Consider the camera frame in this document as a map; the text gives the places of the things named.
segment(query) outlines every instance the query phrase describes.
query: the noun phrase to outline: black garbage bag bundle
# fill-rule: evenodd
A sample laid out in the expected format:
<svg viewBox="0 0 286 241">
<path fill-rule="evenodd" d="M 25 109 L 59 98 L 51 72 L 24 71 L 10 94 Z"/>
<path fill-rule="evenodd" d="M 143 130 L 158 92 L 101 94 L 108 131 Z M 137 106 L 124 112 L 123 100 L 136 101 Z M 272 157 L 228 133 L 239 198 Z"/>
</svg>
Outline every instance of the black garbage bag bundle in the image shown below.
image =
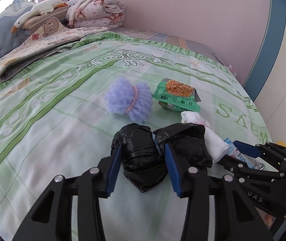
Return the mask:
<svg viewBox="0 0 286 241">
<path fill-rule="evenodd" d="M 206 167 L 212 167 L 213 161 L 205 146 L 203 125 L 175 123 L 153 133 L 162 153 L 165 151 L 165 143 L 171 143 L 175 153 L 185 157 L 190 166 L 205 171 Z"/>
<path fill-rule="evenodd" d="M 122 146 L 124 176 L 141 192 L 163 181 L 167 174 L 164 154 L 159 153 L 150 127 L 132 123 L 122 127 L 113 138 L 112 152 Z"/>
<path fill-rule="evenodd" d="M 176 123 L 153 133 L 148 126 L 132 123 L 115 134 L 111 151 L 118 144 L 122 146 L 124 176 L 141 192 L 146 192 L 161 183 L 167 174 L 165 143 L 171 143 L 176 154 L 184 156 L 191 166 L 200 169 L 212 166 L 204 133 L 203 125 L 192 123 Z"/>
</svg>

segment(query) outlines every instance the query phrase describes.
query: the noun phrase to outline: white tissue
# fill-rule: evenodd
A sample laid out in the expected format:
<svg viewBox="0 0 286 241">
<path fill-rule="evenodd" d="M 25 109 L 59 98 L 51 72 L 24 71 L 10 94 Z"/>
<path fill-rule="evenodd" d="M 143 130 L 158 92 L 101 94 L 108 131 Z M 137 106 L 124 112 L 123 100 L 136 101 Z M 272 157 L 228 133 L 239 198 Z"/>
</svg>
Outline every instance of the white tissue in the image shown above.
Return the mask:
<svg viewBox="0 0 286 241">
<path fill-rule="evenodd" d="M 217 163 L 226 153 L 229 144 L 225 143 L 216 133 L 211 129 L 210 123 L 203 119 L 200 114 L 193 111 L 181 112 L 181 123 L 200 124 L 205 127 L 205 145 L 206 149 L 213 159 L 213 163 Z"/>
</svg>

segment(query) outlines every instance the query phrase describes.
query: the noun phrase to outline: purple yarn pom-pom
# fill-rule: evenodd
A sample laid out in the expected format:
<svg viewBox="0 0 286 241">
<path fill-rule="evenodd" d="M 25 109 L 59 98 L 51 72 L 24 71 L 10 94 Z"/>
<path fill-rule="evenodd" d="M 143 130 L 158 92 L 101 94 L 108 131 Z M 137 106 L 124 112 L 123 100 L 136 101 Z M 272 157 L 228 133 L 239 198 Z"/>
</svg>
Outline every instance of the purple yarn pom-pom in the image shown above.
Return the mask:
<svg viewBox="0 0 286 241">
<path fill-rule="evenodd" d="M 147 120 L 152 111 L 152 93 L 147 83 L 135 84 L 137 88 L 137 99 L 133 108 L 127 113 L 129 118 L 136 123 Z M 125 114 L 132 105 L 135 98 L 135 90 L 126 78 L 118 78 L 105 93 L 109 113 Z"/>
</svg>

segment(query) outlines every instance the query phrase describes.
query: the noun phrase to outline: blue gripper pad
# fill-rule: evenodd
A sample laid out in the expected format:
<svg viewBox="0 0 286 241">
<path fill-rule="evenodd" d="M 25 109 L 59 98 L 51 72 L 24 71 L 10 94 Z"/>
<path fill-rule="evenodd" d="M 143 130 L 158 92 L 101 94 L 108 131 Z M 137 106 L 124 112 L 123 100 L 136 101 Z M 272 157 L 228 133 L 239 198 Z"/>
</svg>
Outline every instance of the blue gripper pad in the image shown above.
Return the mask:
<svg viewBox="0 0 286 241">
<path fill-rule="evenodd" d="M 106 176 L 106 193 L 108 196 L 114 191 L 117 176 L 119 169 L 121 167 L 122 163 L 122 146 L 119 146 L 117 148 L 116 154 L 114 155 L 114 159 L 112 161 L 112 164 L 110 165 L 110 170 L 107 173 Z"/>
<path fill-rule="evenodd" d="M 181 197 L 183 192 L 181 188 L 181 175 L 179 174 L 179 170 L 176 167 L 171 149 L 167 143 L 165 144 L 165 163 L 170 175 L 173 190 L 178 195 L 178 197 Z"/>
<path fill-rule="evenodd" d="M 244 155 L 250 156 L 252 158 L 261 157 L 261 152 L 255 146 L 240 142 L 238 140 L 234 141 L 233 145 L 238 149 L 239 152 Z"/>
</svg>

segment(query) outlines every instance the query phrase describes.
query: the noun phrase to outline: mattress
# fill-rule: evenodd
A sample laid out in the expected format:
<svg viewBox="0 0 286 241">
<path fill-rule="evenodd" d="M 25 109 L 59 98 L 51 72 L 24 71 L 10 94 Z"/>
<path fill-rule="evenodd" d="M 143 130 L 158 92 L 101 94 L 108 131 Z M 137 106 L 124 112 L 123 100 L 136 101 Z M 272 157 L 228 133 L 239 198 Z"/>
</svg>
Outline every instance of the mattress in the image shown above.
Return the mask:
<svg viewBox="0 0 286 241">
<path fill-rule="evenodd" d="M 114 134 L 132 123 L 126 115 L 107 112 L 104 94 L 118 77 L 146 82 L 152 92 L 163 78 L 191 85 L 202 100 L 200 114 L 221 138 L 249 144 L 271 140 L 242 86 L 213 59 L 114 32 L 85 36 L 71 48 L 0 84 L 0 235 L 5 241 L 12 240 L 55 175 L 81 175 L 110 155 Z M 181 121 L 179 112 L 153 101 L 145 123 L 152 131 Z M 111 197 L 100 200 L 106 240 L 179 240 L 187 200 L 177 198 L 169 177 L 141 193 L 122 173 Z M 227 171 L 215 164 L 208 173 L 221 177 Z M 76 204 L 77 198 L 73 240 L 78 238 Z"/>
</svg>

